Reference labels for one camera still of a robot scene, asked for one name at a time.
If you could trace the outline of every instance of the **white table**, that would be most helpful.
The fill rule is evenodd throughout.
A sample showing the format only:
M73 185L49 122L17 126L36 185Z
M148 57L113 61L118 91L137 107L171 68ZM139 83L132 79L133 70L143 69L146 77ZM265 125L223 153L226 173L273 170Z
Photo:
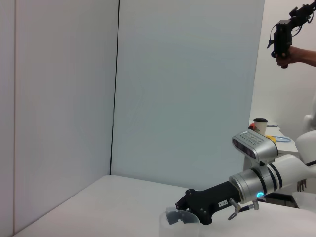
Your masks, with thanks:
M286 136L284 136L283 133L281 133L280 127L267 127L265 135L276 136L276 137L286 137ZM277 149L278 149L278 152L280 155L292 154L294 156L298 156L298 154L299 154L298 150L295 146L295 142L292 139L290 142L276 142L276 146L277 146Z
M104 176L55 208L17 237L158 237L158 217L185 188ZM228 221L229 207L201 225L201 237L315 237L316 214L261 203Z

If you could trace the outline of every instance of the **white wall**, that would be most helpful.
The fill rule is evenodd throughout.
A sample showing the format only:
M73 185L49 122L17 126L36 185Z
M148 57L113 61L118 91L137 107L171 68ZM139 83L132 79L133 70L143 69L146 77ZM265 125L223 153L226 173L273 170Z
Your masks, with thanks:
M14 1L0 0L0 237L13 234Z
M263 0L121 0L113 174L205 189L242 171Z
M109 173L118 0L18 0L15 230Z
M250 118L277 122L282 132L296 139L302 134L302 121L311 112L316 91L316 68L297 63L287 69L277 66L267 49L271 28L281 19L289 19L294 7L312 0L266 0L260 37L258 62ZM293 46L316 50L316 21L305 24L293 38Z

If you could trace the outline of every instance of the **human arm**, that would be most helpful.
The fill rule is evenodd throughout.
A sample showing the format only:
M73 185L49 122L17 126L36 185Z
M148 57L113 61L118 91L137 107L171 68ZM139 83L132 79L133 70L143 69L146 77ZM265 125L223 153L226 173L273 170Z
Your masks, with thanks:
M282 59L279 57L279 55L276 55L276 62L279 66L300 62L316 67L316 51L290 47L289 53L290 56L285 59Z

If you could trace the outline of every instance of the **yellow object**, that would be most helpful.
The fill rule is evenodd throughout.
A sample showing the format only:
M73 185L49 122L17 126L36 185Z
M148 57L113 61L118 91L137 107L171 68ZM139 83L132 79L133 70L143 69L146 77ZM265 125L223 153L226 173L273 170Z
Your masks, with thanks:
M272 136L266 136L266 138L270 139L270 140L273 141L274 143L277 142L276 139L275 139L274 137L272 137Z

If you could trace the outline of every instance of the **transparent cup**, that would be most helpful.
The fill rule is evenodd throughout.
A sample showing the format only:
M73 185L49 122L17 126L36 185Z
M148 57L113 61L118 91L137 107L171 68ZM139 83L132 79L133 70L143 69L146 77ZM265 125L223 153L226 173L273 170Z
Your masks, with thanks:
M167 208L159 217L159 237L198 237L200 221L187 211Z

